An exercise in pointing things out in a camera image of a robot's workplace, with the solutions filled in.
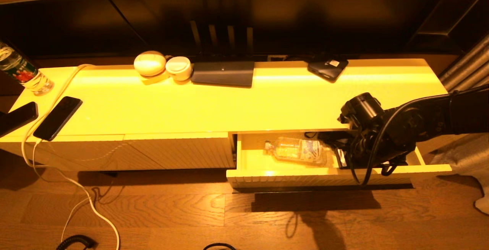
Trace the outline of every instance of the black smartphone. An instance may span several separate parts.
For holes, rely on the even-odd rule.
[[[0,137],[11,133],[37,119],[37,104],[29,102],[16,110],[0,116]]]
[[[44,121],[37,127],[33,135],[37,138],[51,141],[56,137],[61,128],[75,114],[82,105],[82,100],[65,96],[58,105],[46,116]]]
[[[311,62],[307,65],[307,70],[334,83],[347,65],[347,60],[330,59],[325,62]]]

